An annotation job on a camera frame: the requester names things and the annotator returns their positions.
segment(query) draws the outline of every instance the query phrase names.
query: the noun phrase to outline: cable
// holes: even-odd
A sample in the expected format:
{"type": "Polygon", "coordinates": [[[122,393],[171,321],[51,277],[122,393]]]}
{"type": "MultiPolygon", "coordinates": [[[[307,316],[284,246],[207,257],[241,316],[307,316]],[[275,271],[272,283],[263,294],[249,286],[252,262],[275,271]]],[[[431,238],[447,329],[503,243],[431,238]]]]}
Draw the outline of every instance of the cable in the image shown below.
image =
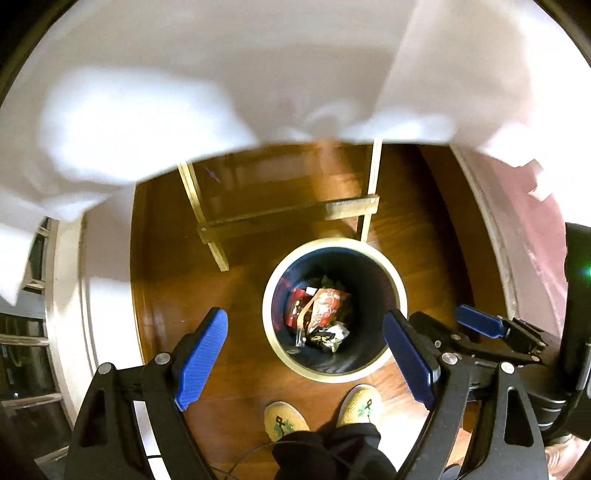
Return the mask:
{"type": "MultiPolygon", "coordinates": [[[[345,465],[345,467],[347,467],[349,469],[349,471],[353,471],[353,472],[358,473],[360,475],[360,477],[359,477],[360,479],[366,479],[367,480],[367,477],[362,472],[359,472],[358,469],[356,469],[349,462],[343,460],[340,456],[338,456],[337,454],[331,452],[330,450],[327,450],[326,448],[324,448],[324,446],[321,446],[321,445],[312,445],[310,443],[302,442],[300,440],[285,440],[283,442],[269,442],[269,443],[266,443],[264,445],[261,445],[261,446],[258,446],[258,447],[254,447],[253,449],[249,450],[244,455],[242,455],[242,457],[239,458],[236,463],[234,463],[234,465],[232,466],[232,468],[230,468],[230,470],[228,470],[228,474],[224,477],[224,480],[228,480],[229,477],[232,478],[232,479],[236,479],[236,477],[232,475],[232,472],[234,471],[234,469],[243,460],[245,460],[247,457],[251,456],[253,453],[258,452],[259,450],[262,450],[263,448],[267,448],[268,446],[271,446],[271,445],[276,446],[276,445],[279,445],[279,444],[282,444],[282,445],[286,445],[286,444],[291,444],[291,445],[305,445],[307,447],[312,447],[312,448],[316,448],[318,450],[322,450],[324,453],[328,453],[328,454],[332,455],[335,460],[338,460],[340,463],[342,463],[343,465],[345,465]]],[[[224,472],[222,472],[218,468],[214,468],[214,470],[216,470],[218,472],[221,472],[221,473],[224,473],[224,472]]]]}
{"type": "Polygon", "coordinates": [[[230,472],[224,472],[220,468],[214,467],[212,465],[210,465],[210,468],[212,470],[215,470],[216,472],[219,472],[219,473],[222,473],[223,475],[225,475],[224,479],[231,478],[232,480],[240,480],[237,476],[232,475],[230,472]]]}
{"type": "Polygon", "coordinates": [[[579,405],[579,400],[583,396],[583,392],[587,388],[589,383],[589,377],[591,376],[591,339],[585,343],[585,355],[583,368],[580,371],[579,379],[577,380],[576,389],[574,393],[567,400],[566,405],[560,410],[558,417],[554,420],[554,423],[547,429],[542,431],[542,439],[544,443],[549,440],[556,438],[556,435],[560,433],[564,425],[570,418],[571,413],[579,405]]]}

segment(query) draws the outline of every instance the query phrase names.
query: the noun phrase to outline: wooden floor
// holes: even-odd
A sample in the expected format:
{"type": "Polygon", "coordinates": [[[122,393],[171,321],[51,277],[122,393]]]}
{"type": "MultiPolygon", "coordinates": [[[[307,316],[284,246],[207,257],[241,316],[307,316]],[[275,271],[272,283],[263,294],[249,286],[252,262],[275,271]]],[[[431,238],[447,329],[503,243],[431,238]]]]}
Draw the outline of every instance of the wooden floor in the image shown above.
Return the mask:
{"type": "MultiPolygon", "coordinates": [[[[204,195],[211,198],[209,215],[228,216],[358,194],[364,155],[362,147],[326,142],[209,160],[196,164],[196,170],[204,195]]],[[[384,146],[377,193],[379,211],[369,241],[400,273],[409,313],[422,310],[453,324],[454,307],[471,303],[472,292],[445,205],[417,149],[384,146]]],[[[269,276],[290,251],[323,236],[351,236],[355,226],[356,219],[293,225],[225,241],[230,270],[222,273],[196,232],[178,172],[138,188],[132,288],[145,357],[171,350],[210,307],[228,313],[228,339],[200,400],[187,411],[189,426],[212,465],[227,469],[249,449],[268,442],[262,415],[270,402],[291,403],[312,429],[335,420],[354,384],[321,384],[285,367],[267,342],[261,304],[269,276]]],[[[381,449],[399,466],[426,411],[412,400],[394,363],[362,382],[382,394],[381,449]]],[[[460,432],[451,461],[463,457],[468,438],[460,432]]],[[[276,468],[266,449],[247,458],[235,475],[270,479],[276,468]]]]}

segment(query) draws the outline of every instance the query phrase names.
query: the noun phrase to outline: trash can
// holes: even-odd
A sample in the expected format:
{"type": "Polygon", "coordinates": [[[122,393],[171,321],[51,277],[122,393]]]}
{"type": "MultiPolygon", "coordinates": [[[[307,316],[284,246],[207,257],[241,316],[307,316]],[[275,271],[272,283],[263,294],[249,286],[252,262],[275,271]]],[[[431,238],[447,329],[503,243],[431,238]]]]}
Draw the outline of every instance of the trash can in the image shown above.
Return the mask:
{"type": "Polygon", "coordinates": [[[382,320],[393,308],[407,315],[404,286],[390,261],[363,242],[325,238],[302,245],[279,263],[265,289],[262,319],[269,343],[286,366],[311,380],[341,383],[375,372],[391,357],[382,320]],[[336,353],[296,347],[284,323],[293,289],[323,275],[340,281],[352,296],[355,321],[336,353]]]}

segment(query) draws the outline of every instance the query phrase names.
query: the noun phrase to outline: yellow shoe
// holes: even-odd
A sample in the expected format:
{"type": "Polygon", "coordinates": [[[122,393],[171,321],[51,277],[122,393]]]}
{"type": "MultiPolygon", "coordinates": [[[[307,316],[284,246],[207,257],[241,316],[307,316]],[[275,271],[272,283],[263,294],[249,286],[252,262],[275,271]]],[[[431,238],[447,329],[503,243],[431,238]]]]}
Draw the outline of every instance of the yellow shoe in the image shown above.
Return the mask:
{"type": "Polygon", "coordinates": [[[382,415],[382,397],[371,385],[357,385],[343,400],[337,428],[353,423],[378,424],[382,415]]]}
{"type": "Polygon", "coordinates": [[[288,433],[309,432],[310,427],[294,407],[284,401],[276,401],[265,409],[265,430],[271,441],[276,442],[288,433]]]}

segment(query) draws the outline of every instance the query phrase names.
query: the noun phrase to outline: white cloth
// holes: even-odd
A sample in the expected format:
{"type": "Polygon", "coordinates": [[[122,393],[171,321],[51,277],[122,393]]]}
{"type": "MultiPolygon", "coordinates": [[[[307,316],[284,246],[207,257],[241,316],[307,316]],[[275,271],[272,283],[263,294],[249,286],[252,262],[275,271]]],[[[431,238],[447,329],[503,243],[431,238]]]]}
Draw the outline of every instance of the white cloth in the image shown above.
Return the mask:
{"type": "Polygon", "coordinates": [[[536,158],[552,182],[540,191],[591,224],[588,85],[531,0],[80,0],[0,108],[0,295],[16,301],[44,215],[71,220],[181,161],[268,142],[536,158]]]}

